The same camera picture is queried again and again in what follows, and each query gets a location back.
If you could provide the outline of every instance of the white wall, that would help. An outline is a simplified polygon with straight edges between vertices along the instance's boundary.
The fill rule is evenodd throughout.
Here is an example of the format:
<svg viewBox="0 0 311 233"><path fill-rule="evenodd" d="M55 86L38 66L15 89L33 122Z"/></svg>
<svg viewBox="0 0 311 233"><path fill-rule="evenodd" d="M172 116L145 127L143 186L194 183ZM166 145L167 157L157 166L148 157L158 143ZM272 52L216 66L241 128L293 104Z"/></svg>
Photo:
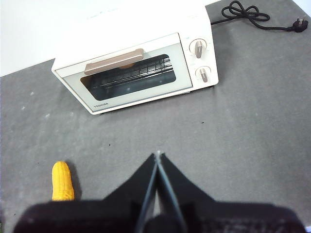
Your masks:
<svg viewBox="0 0 311 233"><path fill-rule="evenodd" d="M108 11L124 1L1 0L0 76L54 58L62 34L71 25ZM295 1L311 15L310 0Z"/></svg>

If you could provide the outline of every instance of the corn cob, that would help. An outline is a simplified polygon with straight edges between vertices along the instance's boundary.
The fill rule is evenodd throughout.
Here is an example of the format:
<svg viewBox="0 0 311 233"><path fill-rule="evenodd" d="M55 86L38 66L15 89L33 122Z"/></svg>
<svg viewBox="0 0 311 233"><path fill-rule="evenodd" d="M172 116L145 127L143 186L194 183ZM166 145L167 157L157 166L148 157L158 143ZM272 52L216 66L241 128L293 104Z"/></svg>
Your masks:
<svg viewBox="0 0 311 233"><path fill-rule="evenodd" d="M52 200L74 200L70 170L63 161L58 161L52 169L53 195Z"/></svg>

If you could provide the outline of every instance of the toshiba logo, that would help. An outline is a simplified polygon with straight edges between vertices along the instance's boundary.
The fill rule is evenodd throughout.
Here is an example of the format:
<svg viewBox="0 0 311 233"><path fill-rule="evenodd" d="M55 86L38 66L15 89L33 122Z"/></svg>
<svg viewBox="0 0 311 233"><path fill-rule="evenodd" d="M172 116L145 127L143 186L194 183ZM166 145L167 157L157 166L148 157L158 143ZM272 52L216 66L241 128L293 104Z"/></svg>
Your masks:
<svg viewBox="0 0 311 233"><path fill-rule="evenodd" d="M106 106L108 105L108 103L101 103L101 104L98 104L98 105L94 105L95 108L99 108L99 107L103 107L103 106Z"/></svg>

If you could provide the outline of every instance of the brown handle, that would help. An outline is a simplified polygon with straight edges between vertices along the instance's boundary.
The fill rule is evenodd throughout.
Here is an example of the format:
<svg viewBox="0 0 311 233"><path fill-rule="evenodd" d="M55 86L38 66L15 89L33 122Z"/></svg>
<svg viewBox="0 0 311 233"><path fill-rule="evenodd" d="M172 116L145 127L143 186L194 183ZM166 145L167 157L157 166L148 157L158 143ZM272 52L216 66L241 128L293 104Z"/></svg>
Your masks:
<svg viewBox="0 0 311 233"><path fill-rule="evenodd" d="M144 58L143 54L144 54L143 49L137 49L135 51L128 52L106 60L102 60L95 63L89 63L86 65L84 73L86 75L92 75L109 69L126 66L128 64L138 62L141 59L143 59Z"/></svg>

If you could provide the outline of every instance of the gray mat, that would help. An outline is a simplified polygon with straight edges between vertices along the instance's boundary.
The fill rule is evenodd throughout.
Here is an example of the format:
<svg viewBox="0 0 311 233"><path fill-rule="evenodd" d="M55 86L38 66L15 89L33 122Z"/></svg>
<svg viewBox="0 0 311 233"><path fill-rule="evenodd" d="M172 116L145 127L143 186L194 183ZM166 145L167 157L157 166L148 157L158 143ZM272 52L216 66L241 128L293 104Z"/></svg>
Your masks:
<svg viewBox="0 0 311 233"><path fill-rule="evenodd" d="M208 7L221 18L223 0ZM290 0L243 0L289 26ZM156 150L217 200L271 202L311 224L311 28L213 26L220 82L189 94L92 116L44 62L1 79L5 232L49 201L51 169L69 161L78 198L102 199Z"/></svg>

